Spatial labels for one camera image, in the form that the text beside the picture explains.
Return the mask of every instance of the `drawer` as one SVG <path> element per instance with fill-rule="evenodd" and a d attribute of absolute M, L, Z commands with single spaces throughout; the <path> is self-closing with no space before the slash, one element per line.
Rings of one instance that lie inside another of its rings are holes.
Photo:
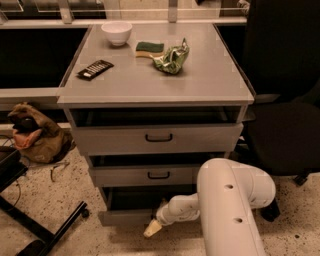
<path fill-rule="evenodd" d="M 163 199 L 196 193 L 196 185 L 115 187 L 102 188 L 100 192 L 108 208 L 99 212 L 103 226 L 148 225 Z"/>
<path fill-rule="evenodd" d="M 91 157 L 97 187 L 195 184 L 200 166 L 213 154 L 149 154 Z"/>
<path fill-rule="evenodd" d="M 231 152 L 242 127 L 240 123 L 122 129 L 76 128 L 73 136 L 82 155 Z"/>
<path fill-rule="evenodd" d="M 89 169 L 92 182 L 97 187 L 107 186 L 158 186 L 168 184 L 192 184 L 196 182 L 199 168 L 159 167 Z"/>

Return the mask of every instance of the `drawer handle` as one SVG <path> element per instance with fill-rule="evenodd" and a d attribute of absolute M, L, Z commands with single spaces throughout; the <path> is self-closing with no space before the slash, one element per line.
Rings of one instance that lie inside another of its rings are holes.
<path fill-rule="evenodd" d="M 146 141 L 148 142 L 169 142 L 173 139 L 173 135 L 172 133 L 169 134 L 169 136 L 167 138 L 151 138 L 152 136 L 149 136 L 148 134 L 146 134 Z"/>
<path fill-rule="evenodd" d="M 152 176 L 151 172 L 148 172 L 148 178 L 150 180 L 165 180 L 165 179 L 169 179 L 170 177 L 170 172 L 167 172 L 167 175 L 165 176 Z"/>

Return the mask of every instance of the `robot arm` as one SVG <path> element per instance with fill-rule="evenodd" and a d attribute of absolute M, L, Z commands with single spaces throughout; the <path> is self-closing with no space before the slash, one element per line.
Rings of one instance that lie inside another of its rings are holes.
<path fill-rule="evenodd" d="M 173 197 L 146 229 L 149 237 L 175 221 L 201 217 L 208 256 L 265 255 L 251 209 L 268 206 L 275 185 L 264 171 L 228 159 L 211 159 L 200 168 L 197 194 Z"/>

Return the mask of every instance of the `white bowl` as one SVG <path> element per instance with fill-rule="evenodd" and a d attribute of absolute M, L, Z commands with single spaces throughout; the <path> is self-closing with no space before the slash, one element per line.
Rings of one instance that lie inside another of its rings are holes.
<path fill-rule="evenodd" d="M 110 21 L 101 26 L 101 29 L 105 32 L 108 41 L 115 45 L 124 45 L 132 31 L 132 24 L 125 21 Z"/>

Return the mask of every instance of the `gray cabinet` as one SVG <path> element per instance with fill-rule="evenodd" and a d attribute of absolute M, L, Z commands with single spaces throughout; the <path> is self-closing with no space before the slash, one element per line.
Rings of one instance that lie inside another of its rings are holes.
<path fill-rule="evenodd" d="M 176 76 L 134 55 L 139 41 L 183 38 L 191 50 Z M 90 82 L 76 77 L 97 59 L 114 67 Z M 149 223 L 163 198 L 194 193 L 200 166 L 234 149 L 252 102 L 212 24 L 134 25 L 120 48 L 95 25 L 58 100 L 106 202 L 103 225 Z"/>

